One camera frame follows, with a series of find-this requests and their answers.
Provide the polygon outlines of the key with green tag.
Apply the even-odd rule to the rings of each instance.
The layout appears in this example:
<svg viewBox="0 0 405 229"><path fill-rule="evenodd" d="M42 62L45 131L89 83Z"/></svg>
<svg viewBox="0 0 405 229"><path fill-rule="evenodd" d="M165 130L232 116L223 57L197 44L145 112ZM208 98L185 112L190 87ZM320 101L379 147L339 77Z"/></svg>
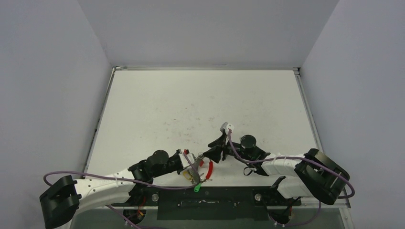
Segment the key with green tag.
<svg viewBox="0 0 405 229"><path fill-rule="evenodd" d="M201 184L198 184L198 185L196 185L195 187L194 187L194 192L195 193L198 193L199 191L200 191L200 188L201 188Z"/></svg>

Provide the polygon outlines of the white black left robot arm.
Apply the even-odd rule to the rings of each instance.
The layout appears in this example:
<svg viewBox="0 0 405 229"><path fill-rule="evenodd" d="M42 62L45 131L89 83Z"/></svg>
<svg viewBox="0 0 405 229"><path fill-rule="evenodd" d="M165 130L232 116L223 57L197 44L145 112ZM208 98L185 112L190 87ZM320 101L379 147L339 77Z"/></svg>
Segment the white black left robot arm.
<svg viewBox="0 0 405 229"><path fill-rule="evenodd" d="M177 150L173 156L157 150L147 159L110 175L61 177L39 197L45 227L58 228L69 223L75 214L105 205L126 202L137 205L142 201L141 190L153 186L154 178L182 172L194 162L195 157L188 150Z"/></svg>

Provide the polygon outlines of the metal keyring with red grip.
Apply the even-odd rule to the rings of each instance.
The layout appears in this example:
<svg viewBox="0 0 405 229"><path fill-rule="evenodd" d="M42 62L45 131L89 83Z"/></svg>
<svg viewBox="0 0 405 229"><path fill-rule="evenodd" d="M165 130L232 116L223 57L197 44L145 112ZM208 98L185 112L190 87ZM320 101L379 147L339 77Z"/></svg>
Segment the metal keyring with red grip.
<svg viewBox="0 0 405 229"><path fill-rule="evenodd" d="M198 156L196 156L196 163L194 167L196 168L198 173L195 173L195 171L191 168L186 169L193 175L193 181L191 182L193 185L197 183L197 174L200 176L200 183L212 181L213 161L211 161L207 157L204 157L202 152L200 152Z"/></svg>

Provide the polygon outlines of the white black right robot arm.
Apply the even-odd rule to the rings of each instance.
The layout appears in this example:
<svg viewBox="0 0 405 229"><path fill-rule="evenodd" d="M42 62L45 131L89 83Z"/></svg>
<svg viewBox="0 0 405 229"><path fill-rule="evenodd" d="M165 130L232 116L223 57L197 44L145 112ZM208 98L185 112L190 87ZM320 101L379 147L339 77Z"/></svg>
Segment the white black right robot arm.
<svg viewBox="0 0 405 229"><path fill-rule="evenodd" d="M203 156L215 163L232 156L245 164L251 173L277 176L278 180L272 184L270 191L271 201L277 205L298 197L314 197L321 203L333 205L338 199L353 196L353 193L341 195L350 185L348 172L319 149L311 148L304 154L288 156L259 148L252 135L244 135L236 143L227 134L208 147Z"/></svg>

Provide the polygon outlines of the key with yellow tag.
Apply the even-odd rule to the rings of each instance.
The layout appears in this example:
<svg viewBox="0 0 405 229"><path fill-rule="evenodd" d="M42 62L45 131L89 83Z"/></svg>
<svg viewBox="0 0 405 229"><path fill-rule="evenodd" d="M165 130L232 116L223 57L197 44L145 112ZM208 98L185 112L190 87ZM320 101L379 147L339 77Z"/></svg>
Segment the key with yellow tag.
<svg viewBox="0 0 405 229"><path fill-rule="evenodd" d="M190 171L188 171L188 170L183 171L182 174L183 174L183 176L184 176L188 181L190 181L190 182L193 181L193 175L191 174Z"/></svg>

